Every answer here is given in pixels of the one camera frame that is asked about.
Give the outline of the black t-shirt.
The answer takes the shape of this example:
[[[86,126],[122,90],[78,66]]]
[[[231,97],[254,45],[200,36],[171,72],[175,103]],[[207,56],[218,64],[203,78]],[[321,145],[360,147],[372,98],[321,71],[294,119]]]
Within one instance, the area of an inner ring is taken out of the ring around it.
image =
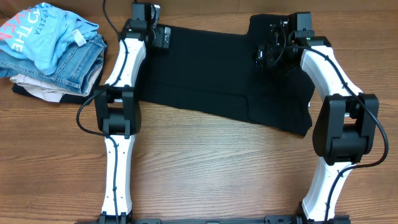
[[[172,27],[169,48],[147,51],[138,98],[306,135],[314,85],[299,61],[267,68],[254,59],[271,25],[284,20],[254,15],[244,35]]]

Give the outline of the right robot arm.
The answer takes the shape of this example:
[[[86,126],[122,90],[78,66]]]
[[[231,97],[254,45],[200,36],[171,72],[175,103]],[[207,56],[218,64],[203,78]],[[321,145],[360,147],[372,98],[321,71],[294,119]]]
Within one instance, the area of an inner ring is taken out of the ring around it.
[[[379,100],[365,94],[345,74],[329,40],[315,35],[309,12],[296,12],[271,22],[269,40],[257,46],[255,62],[273,74],[298,61],[323,101],[313,129],[318,164],[310,189],[295,215],[268,215],[265,223],[350,223],[335,207],[350,172],[369,154],[376,129]]]

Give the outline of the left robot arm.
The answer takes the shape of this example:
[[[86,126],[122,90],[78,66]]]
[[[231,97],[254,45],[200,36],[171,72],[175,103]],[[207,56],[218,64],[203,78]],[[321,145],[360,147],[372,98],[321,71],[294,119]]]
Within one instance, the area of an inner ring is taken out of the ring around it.
[[[106,146],[106,190],[97,223],[132,223],[131,161],[141,111],[135,94],[147,47],[167,49],[171,30],[159,27],[160,6],[132,4],[132,18],[118,34],[119,53],[113,71],[94,93],[99,130]]]

